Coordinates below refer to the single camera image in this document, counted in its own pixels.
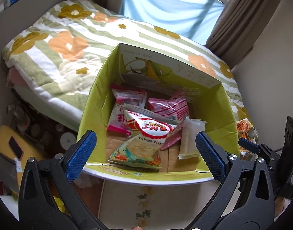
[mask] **metal screw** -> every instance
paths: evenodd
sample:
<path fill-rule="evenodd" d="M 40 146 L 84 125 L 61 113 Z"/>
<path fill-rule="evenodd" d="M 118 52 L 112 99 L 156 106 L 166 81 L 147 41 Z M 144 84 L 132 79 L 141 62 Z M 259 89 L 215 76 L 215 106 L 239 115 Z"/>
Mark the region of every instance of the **metal screw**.
<path fill-rule="evenodd" d="M 228 156 L 228 158 L 230 158 L 231 160 L 235 161 L 237 159 L 237 156 L 235 154 L 230 154 Z"/>
<path fill-rule="evenodd" d="M 55 159 L 57 159 L 57 160 L 61 159 L 62 157 L 63 157 L 63 154 L 61 154 L 61 153 L 58 153 L 55 155 Z"/>
<path fill-rule="evenodd" d="M 258 160 L 259 163 L 264 163 L 265 162 L 264 158 L 262 158 L 262 157 L 257 158 L 257 160 Z"/>
<path fill-rule="evenodd" d="M 34 160 L 35 160 L 35 158 L 34 158 L 33 156 L 27 159 L 27 161 L 28 161 L 29 163 L 32 163 Z"/>

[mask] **blue gripper pad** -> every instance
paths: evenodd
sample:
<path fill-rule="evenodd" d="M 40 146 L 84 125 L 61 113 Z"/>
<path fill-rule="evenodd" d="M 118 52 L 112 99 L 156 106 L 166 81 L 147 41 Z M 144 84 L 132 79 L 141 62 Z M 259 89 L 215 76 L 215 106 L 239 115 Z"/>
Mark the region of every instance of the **blue gripper pad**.
<path fill-rule="evenodd" d="M 67 163 L 66 177 L 69 182 L 77 179 L 83 170 L 84 165 L 96 146 L 96 134 L 90 131 L 87 136 L 83 135 L 77 144 L 80 144 L 80 146 Z"/>
<path fill-rule="evenodd" d="M 207 167 L 212 173 L 215 180 L 224 182 L 226 178 L 226 167 L 220 156 L 214 150 L 214 142 L 208 137 L 205 137 L 202 132 L 196 136 L 196 147 L 203 157 Z"/>

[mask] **pink snack bag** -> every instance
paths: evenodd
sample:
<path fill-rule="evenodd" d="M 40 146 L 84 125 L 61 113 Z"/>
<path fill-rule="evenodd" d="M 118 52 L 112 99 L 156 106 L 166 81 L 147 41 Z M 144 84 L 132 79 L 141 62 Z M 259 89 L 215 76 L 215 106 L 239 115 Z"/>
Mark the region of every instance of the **pink snack bag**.
<path fill-rule="evenodd" d="M 110 88 L 116 102 L 112 109 L 107 129 L 130 135 L 130 127 L 124 115 L 123 105 L 127 103 L 144 108 L 147 101 L 147 93 L 142 89 L 130 90 L 115 84 L 111 84 Z"/>
<path fill-rule="evenodd" d="M 169 100 L 149 98 L 149 104 L 151 110 L 156 114 L 181 122 L 171 135 L 168 136 L 164 145 L 160 148 L 160 150 L 165 150 L 181 139 L 183 121 L 189 116 L 189 109 L 184 91 L 182 89 L 178 90 Z"/>

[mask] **blue curtain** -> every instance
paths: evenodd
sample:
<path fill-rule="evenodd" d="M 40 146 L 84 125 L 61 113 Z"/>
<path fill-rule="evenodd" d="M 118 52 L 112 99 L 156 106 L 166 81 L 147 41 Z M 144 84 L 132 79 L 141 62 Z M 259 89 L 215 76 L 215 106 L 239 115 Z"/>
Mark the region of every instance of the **blue curtain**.
<path fill-rule="evenodd" d="M 223 8 L 217 0 L 123 0 L 121 15 L 204 45 Z"/>

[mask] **bedspread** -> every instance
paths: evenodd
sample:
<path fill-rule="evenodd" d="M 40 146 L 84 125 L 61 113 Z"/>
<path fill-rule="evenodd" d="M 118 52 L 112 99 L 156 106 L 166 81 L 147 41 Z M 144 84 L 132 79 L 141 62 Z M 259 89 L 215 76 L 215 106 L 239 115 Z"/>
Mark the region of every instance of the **bedspread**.
<path fill-rule="evenodd" d="M 11 40 L 2 56 L 45 106 L 79 124 L 90 87 L 119 42 L 163 53 L 216 77 L 235 119 L 249 118 L 230 68 L 210 50 L 163 28 L 116 15 L 91 0 L 55 5 Z"/>

